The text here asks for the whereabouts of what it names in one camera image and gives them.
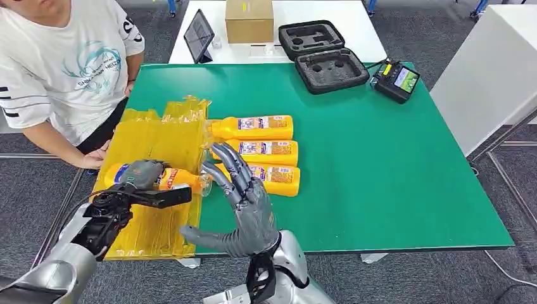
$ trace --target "man's arm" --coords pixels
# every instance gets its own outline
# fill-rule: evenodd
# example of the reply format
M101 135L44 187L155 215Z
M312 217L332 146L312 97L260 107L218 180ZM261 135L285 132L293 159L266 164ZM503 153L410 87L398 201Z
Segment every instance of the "man's arm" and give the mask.
M140 71L140 66L144 62L144 52L127 56L127 73L129 82L135 81Z
M138 77L138 72L140 71L140 66L144 62L144 52L139 54L127 56L127 74L128 81L127 87L125 88L125 96L129 97L130 92L132 92L132 87Z
M105 3L110 9L112 18L114 18L117 22L119 35L125 44L125 54L127 55L127 72L129 75L125 95L128 97L132 91L134 81L138 76L140 65L144 61L146 40L132 19L127 16L127 13L115 0L105 0Z
M24 135L41 149L60 157L62 160L78 168L97 169L103 164L102 157L92 153L82 154L49 122L42 122L32 127L22 129Z

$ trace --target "white table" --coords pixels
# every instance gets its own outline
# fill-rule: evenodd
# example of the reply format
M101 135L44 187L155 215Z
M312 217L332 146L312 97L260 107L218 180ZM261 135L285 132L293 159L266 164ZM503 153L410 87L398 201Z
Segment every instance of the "white table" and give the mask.
M536 16L537 5L489 5L431 90L465 156L537 106Z
M208 50L213 63L289 63L279 46L277 29L289 23L329 20L362 62L377 62L386 58L379 36L369 20L361 1L272 1L274 7L274 44L228 44L225 29L225 1L190 1L170 57L170 63L194 63L184 41L184 33L194 15L201 9L207 21L220 37L222 47Z

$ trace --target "person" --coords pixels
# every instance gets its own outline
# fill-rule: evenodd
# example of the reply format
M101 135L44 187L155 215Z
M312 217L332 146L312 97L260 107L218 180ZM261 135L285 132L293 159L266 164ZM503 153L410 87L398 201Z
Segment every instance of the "person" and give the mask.
M144 48L115 0L0 0L8 125L76 167L99 168Z

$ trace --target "yellow plastic tray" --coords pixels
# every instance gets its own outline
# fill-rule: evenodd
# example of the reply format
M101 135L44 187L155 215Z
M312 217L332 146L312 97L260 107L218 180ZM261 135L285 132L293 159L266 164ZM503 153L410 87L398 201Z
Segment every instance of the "yellow plastic tray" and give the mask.
M116 163L141 159L168 162L173 168L199 174L206 146L205 121L209 102L188 96L168 102L164 115L126 109L97 177L94 190L105 189L104 174ZM191 257L195 246L179 233L182 225L199 224L201 196L190 203L154 209L133 205L130 220L106 254L107 260L152 260Z

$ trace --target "cable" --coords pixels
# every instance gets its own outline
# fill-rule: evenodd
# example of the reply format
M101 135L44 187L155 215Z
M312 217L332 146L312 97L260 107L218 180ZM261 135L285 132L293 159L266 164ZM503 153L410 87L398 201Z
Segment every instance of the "cable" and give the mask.
M96 258L100 257L103 253L106 252L107 249L108 249L108 246L103 247L103 249L101 249L101 251L99 251L99 253L97 253L97 254L95 255L95 257L96 257Z
M80 206L82 206L84 203L86 203L87 200L89 200L92 196L97 195L97 194L103 194L103 193L116 193L116 194L119 193L119 194L124 194L124 195L130 196L132 198L137 198L137 199L139 199L141 201L147 201L148 200L147 198L145 198L143 196L136 195L136 194L133 194L133 193L128 193L128 192L121 191L121 190L99 190L99 191L92 192L92 193L88 194L87 196L84 196L78 202L76 202L76 204L74 206L72 206L71 209L69 209L69 211L67 213L65 213L66 216L64 217L61 225L58 226L58 230L56 231L56 233L53 236L53 240L52 240L51 245L50 245L51 248L58 242L58 238L59 238L60 233L62 232L63 228L65 228L67 223L71 220L71 218L79 210Z
M500 302L500 300L511 290L513 290L514 288L516 287L529 287L529 288L532 288L533 286L530 286L530 285L526 285L526 284L513 284L511 286L509 286L504 292L502 292L502 294L500 294L499 296L496 297L496 299L494 300L494 303L493 304L498 304Z
M487 254L487 256L490 258L490 260L503 272L503 274L505 274L505 276L507 276L509 279L515 281L515 282L518 282L518 283L522 283L522 284L525 284L525 285L528 285L528 286L533 286L535 288L537 288L537 284L534 284L534 283L531 283L531 282L527 282L527 281L523 281L523 280L519 280L519 279L516 279L514 277L512 277L511 275L509 275L503 268L502 266L500 266L500 264L498 264L498 262L496 262L496 260L490 255L490 253L488 253L488 251L484 250L485 253Z
M377 63L373 63L372 65L368 65L365 67L366 70L369 70L370 68L374 68L376 67L377 65L382 65L384 62L386 62L386 60L388 60L388 57L386 57L385 59L377 62Z

